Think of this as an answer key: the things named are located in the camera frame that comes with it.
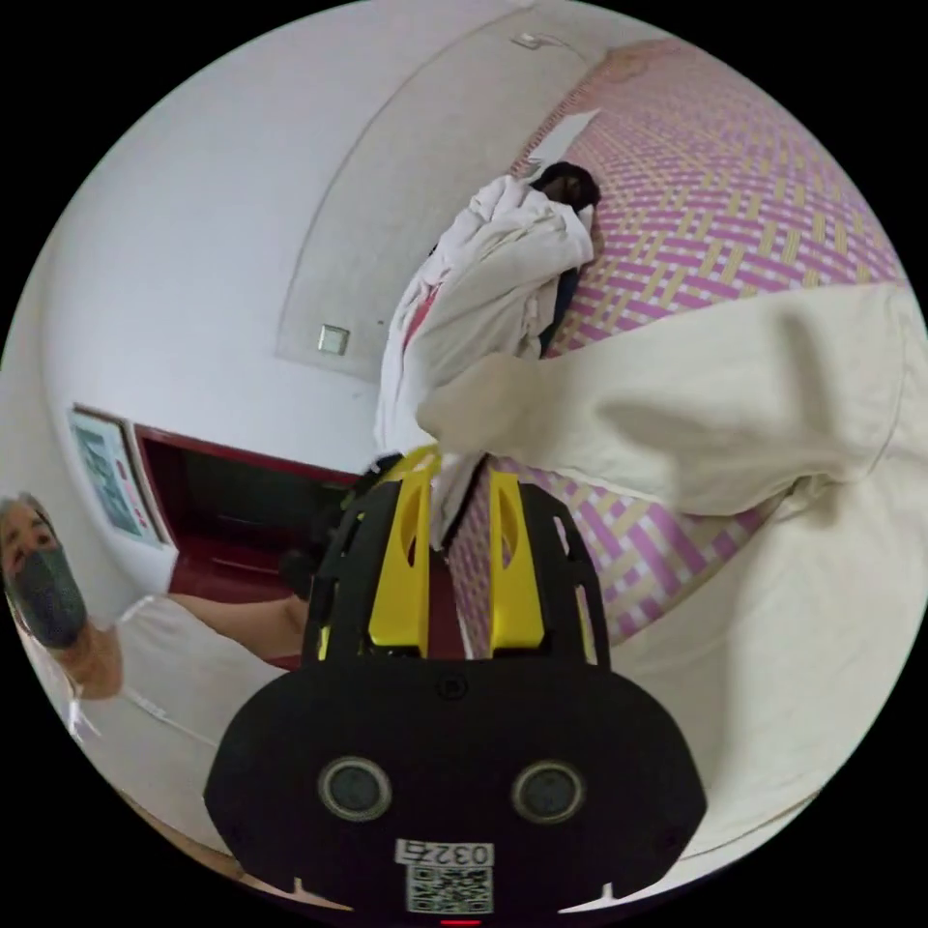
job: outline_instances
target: human arm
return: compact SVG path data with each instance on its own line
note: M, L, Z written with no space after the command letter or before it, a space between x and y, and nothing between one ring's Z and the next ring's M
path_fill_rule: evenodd
M167 598L262 660L291 657L303 649L306 603L295 596L243 603L214 602L186 594L169 594Z

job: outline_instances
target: face mask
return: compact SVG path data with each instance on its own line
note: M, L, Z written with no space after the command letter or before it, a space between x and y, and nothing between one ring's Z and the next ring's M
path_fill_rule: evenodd
M46 648L63 651L87 624L87 608L62 550L34 551L10 582L22 619Z

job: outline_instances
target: white wall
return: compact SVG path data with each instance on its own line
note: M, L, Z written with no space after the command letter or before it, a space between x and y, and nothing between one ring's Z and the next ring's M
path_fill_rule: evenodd
M666 39L669 32L640 19L575 0L507 0L516 9L531 8L554 23L569 26L588 42L621 48L636 42Z
M170 94L75 195L48 274L49 410L95 524L143 589L165 588L176 552L104 523L69 407L321 467L366 467L376 386L275 357L287 287L364 127L424 62L514 12L509 0L365 0L292 23ZM360 229L345 247L362 239Z
M119 615L140 589L102 543L62 458L48 418L41 377L39 330L46 244L19 300L0 365L0 494L27 491L47 507L68 552L88 609L101 619Z
M523 32L556 32L570 47L513 44ZM474 192L509 170L604 51L569 26L520 10L411 77L364 131L316 213L287 295L278 354L379 383L390 322L410 278ZM341 357L317 350L327 324L351 333Z

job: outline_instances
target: yellow robot part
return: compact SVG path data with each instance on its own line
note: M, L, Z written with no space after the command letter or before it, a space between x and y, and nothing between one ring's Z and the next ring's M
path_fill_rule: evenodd
M367 627L376 647L415 648L420 657L428 654L429 512L440 466L429 446L407 454L383 478L402 485Z
M518 477L494 471L490 475L490 653L537 649L543 639L544 621Z

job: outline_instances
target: poster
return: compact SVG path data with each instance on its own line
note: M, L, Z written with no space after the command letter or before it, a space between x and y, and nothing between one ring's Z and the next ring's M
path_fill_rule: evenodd
M106 520L117 532L160 547L160 534L135 478L122 423L79 409L72 409L69 418L84 471Z

